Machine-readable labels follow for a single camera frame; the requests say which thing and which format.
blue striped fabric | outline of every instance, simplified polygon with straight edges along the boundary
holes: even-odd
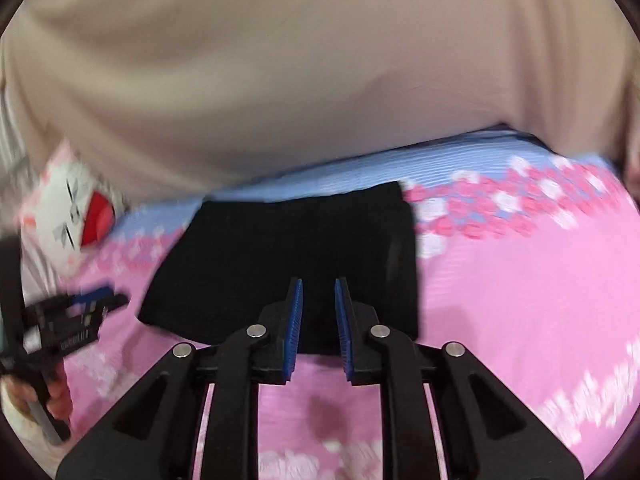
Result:
[[[450,183],[452,173],[457,170],[478,171],[501,179],[514,155],[543,169],[551,166],[553,154],[525,134],[510,130],[474,132],[305,168],[247,186],[222,190],[214,193],[212,198],[277,202],[365,189],[395,180],[411,180],[431,187]],[[611,168],[606,160],[596,155],[586,155],[579,160]],[[201,201],[202,197],[197,197],[144,206],[127,216],[114,234],[129,238],[158,228],[171,232],[191,219]]]

pink bedsheet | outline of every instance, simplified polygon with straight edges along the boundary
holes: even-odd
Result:
[[[422,342],[464,343],[589,474],[640,403],[640,219],[602,168],[563,169],[588,200],[571,200],[553,175],[516,170],[500,182],[469,173],[450,186],[407,185],[419,220]],[[136,319],[179,235],[110,240],[79,279],[109,278],[132,301],[66,362],[76,438],[179,341]],[[376,388],[351,388],[339,360],[299,356],[289,385],[260,390],[260,478],[381,479],[380,433]]]

hand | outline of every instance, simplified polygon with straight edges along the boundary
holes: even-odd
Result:
[[[47,383],[49,387],[49,395],[51,398],[47,403],[47,409],[58,420],[68,420],[73,411],[73,402],[71,401],[71,392],[66,382],[66,373],[64,363],[56,366],[57,380]],[[36,392],[28,384],[9,377],[6,382],[7,393],[13,405],[25,415],[30,415],[28,402],[38,400]]]

metal pin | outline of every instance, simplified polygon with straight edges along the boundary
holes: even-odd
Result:
[[[267,327],[264,325],[251,325],[246,329],[246,334],[249,337],[262,337],[267,333]]]
[[[191,345],[189,343],[178,343],[174,346],[174,355],[177,358],[187,357],[191,354]]]
[[[374,325],[371,327],[371,335],[373,337],[388,337],[391,334],[391,329],[386,325]]]
[[[447,346],[444,347],[445,352],[449,354],[451,357],[462,357],[465,354],[465,347],[460,343],[451,342],[448,343]]]

floral pattern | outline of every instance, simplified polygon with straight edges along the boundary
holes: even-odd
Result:
[[[170,233],[156,229],[151,235],[140,231],[131,240],[124,237],[112,238],[91,261],[87,275],[105,273],[119,276],[127,270],[152,270],[168,253],[185,228],[183,226]]]
[[[381,440],[346,446],[331,440],[324,448],[337,455],[337,468],[321,470],[320,461],[307,454],[262,452],[258,457],[260,480],[382,480]]]
[[[602,384],[587,370],[572,396],[561,390],[533,410],[565,446],[581,443],[580,427],[586,422],[597,428],[615,427],[631,403],[640,371],[640,335],[626,345],[626,353],[628,358],[617,364]]]
[[[575,229],[580,216],[618,211],[628,194],[605,168],[552,156],[546,168],[535,168],[521,156],[510,159],[502,180],[477,171],[458,170],[450,184],[425,187],[403,183],[404,198],[414,206],[418,256],[446,251],[450,238],[530,237],[542,218],[562,229]]]

